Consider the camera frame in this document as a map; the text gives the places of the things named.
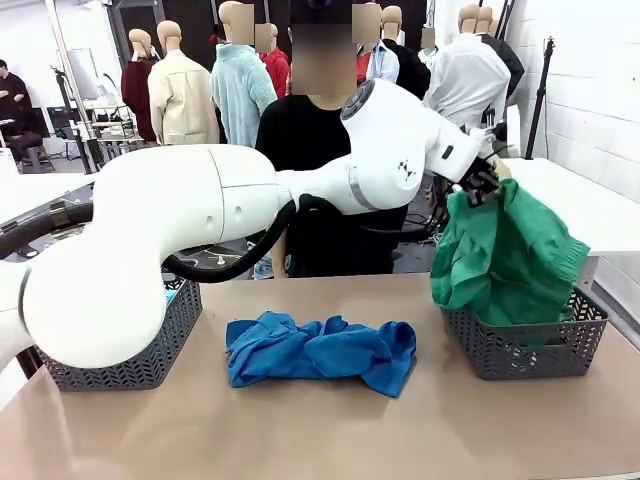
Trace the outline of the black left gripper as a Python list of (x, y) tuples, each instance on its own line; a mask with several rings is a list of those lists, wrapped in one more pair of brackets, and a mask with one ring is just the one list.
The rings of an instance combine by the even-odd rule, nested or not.
[(499, 188), (500, 180), (494, 157), (477, 157), (459, 182), (471, 208), (482, 205)]

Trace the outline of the green garment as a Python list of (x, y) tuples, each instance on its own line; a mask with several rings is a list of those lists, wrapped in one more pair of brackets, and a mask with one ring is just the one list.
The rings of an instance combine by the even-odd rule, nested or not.
[(508, 327), (558, 324), (589, 246), (514, 179), (481, 205), (464, 192), (447, 202), (449, 222), (431, 267), (432, 298), (467, 313), (465, 340), (485, 346)]

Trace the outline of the dark blue garment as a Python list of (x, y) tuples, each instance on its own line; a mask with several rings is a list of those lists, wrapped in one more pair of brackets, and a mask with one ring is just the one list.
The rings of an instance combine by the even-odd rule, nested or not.
[(349, 323), (340, 315), (298, 325), (285, 313), (227, 325), (229, 383), (244, 388), (267, 379), (358, 378), (391, 398), (401, 394), (413, 368), (417, 338), (406, 322), (379, 328)]

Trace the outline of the black tripod stand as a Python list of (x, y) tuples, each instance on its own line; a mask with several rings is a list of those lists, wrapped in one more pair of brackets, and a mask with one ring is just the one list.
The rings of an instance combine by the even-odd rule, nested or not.
[(548, 78), (550, 62), (551, 62), (554, 49), (555, 49), (555, 41), (552, 36), (549, 36), (545, 39), (545, 44), (544, 44), (542, 72), (540, 76), (538, 89), (536, 92), (535, 106), (534, 106), (534, 111), (531, 118), (529, 136), (528, 136), (525, 156), (524, 156), (526, 160), (533, 159), (535, 139), (536, 139), (536, 134), (538, 130), (538, 124), (539, 124), (540, 115), (542, 112), (543, 103), (544, 103), (544, 100), (546, 99), (547, 78)]

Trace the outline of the mannequin in white shirt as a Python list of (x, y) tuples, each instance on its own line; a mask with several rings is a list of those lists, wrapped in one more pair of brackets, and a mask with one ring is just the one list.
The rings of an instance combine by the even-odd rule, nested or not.
[(441, 47), (433, 60), (423, 105), (465, 129), (486, 123), (492, 112), (505, 114), (511, 73), (491, 46), (476, 34), (481, 8), (467, 5), (459, 12), (459, 34)]

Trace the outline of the mannequin in black jacket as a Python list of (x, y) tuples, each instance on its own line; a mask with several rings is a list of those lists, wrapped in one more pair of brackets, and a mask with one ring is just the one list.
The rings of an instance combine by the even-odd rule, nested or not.
[(496, 52), (510, 72), (511, 77), (507, 90), (507, 98), (510, 98), (524, 75), (524, 67), (514, 50), (504, 40), (494, 36), (497, 24), (493, 21), (493, 11), (489, 6), (480, 8), (478, 21), (488, 22), (485, 30), (477, 26), (476, 32), (480, 34), (482, 42), (489, 45)]

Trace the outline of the mannequin in black coat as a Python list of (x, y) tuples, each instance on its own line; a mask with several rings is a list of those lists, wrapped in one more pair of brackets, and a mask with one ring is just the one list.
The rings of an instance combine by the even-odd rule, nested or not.
[(431, 72), (419, 59), (418, 54), (398, 42), (402, 26), (402, 10), (390, 5), (382, 10), (382, 42), (394, 52), (399, 62), (396, 84), (423, 100), (428, 90)]

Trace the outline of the person in red and blue shirts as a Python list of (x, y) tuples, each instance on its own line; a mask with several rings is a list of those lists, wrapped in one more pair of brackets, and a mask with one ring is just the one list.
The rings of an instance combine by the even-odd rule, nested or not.
[(357, 84), (384, 79), (395, 83), (399, 74), (397, 55), (381, 39), (382, 8), (375, 2), (352, 7), (352, 38), (356, 44)]

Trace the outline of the grey plastic lattice basket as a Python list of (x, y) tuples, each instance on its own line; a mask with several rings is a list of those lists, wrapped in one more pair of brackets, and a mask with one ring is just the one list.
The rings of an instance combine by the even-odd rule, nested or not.
[(81, 369), (57, 362), (37, 350), (59, 390), (150, 390), (160, 386), (202, 312), (199, 284), (182, 280), (182, 287), (166, 306), (163, 325), (153, 342), (140, 354), (123, 363), (105, 368)]
[(445, 310), (448, 332), (483, 380), (528, 380), (587, 374), (609, 310), (574, 288), (558, 323), (491, 326), (471, 311)]

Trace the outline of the person in black t-shirt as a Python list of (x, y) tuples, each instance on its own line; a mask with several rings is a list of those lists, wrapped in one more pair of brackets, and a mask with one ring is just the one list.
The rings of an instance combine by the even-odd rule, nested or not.
[[(357, 87), (356, 46), (350, 24), (292, 24), (289, 95), (262, 114), (255, 147), (276, 171), (311, 171), (351, 151), (340, 120)], [(290, 278), (390, 274), (397, 245), (375, 230), (398, 230), (407, 209), (341, 216), (301, 212), (286, 238)]]

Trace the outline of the person in red hoodie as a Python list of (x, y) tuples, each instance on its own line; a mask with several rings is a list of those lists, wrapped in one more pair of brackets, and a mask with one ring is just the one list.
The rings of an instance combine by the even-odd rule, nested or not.
[(266, 66), (278, 98), (287, 94), (290, 65), (277, 44), (278, 28), (272, 23), (255, 25), (255, 50)]

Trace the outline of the black baseball cap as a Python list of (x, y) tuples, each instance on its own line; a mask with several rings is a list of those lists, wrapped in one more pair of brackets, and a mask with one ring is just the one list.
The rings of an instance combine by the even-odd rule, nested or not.
[(350, 24), (351, 0), (290, 0), (292, 24)]

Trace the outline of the mannequin in light blue fleece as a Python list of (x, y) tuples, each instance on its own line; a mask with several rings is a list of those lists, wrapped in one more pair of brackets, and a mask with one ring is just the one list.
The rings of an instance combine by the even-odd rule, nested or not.
[(261, 115), (277, 95), (255, 49), (233, 43), (240, 33), (239, 27), (232, 26), (232, 9), (237, 5), (244, 3), (226, 0), (219, 6), (225, 41), (216, 45), (210, 85), (227, 143), (253, 148)]

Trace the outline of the mannequin in cream jacket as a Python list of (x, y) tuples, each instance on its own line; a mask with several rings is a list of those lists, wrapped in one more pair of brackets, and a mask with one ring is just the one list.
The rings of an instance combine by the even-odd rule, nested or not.
[(217, 144), (220, 132), (209, 71), (181, 50), (178, 23), (157, 25), (164, 57), (148, 77), (151, 125), (160, 145)]

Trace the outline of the mannequin in maroon top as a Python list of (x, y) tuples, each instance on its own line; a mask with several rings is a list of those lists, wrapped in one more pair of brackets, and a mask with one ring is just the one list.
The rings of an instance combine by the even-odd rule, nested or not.
[(151, 36), (142, 29), (134, 28), (129, 31), (128, 38), (133, 56), (122, 68), (122, 99), (135, 115), (139, 136), (145, 142), (155, 143), (148, 88), (148, 77), (153, 65)]

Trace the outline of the chrome light stand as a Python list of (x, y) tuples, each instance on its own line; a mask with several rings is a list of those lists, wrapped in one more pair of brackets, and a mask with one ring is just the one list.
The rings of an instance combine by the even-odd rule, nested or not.
[(49, 23), (54, 34), (56, 45), (60, 53), (60, 60), (62, 64), (63, 74), (56, 74), (57, 82), (61, 89), (65, 107), (67, 109), (70, 109), (71, 104), (67, 95), (67, 89), (64, 84), (68, 85), (80, 118), (78, 122), (75, 122), (72, 117), (69, 117), (70, 127), (74, 132), (77, 148), (80, 153), (85, 172), (87, 174), (97, 173), (104, 166), (105, 162), (101, 148), (98, 144), (96, 133), (94, 131), (89, 115), (87, 114), (84, 102), (81, 98), (78, 84), (76, 82), (75, 75), (72, 70), (68, 49), (66, 47), (61, 25), (59, 22), (55, 0), (44, 0), (44, 3), (49, 18)]

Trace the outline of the person in black clothes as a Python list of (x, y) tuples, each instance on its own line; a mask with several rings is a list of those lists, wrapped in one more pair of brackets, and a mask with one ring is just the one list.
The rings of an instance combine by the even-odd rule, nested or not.
[(5, 120), (12, 120), (12, 123), (0, 126), (0, 132), (14, 158), (17, 162), (25, 162), (31, 166), (27, 147), (20, 140), (24, 135), (27, 135), (27, 143), (33, 143), (39, 138), (33, 130), (37, 123), (31, 98), (24, 81), (10, 72), (7, 63), (0, 59), (0, 123)]

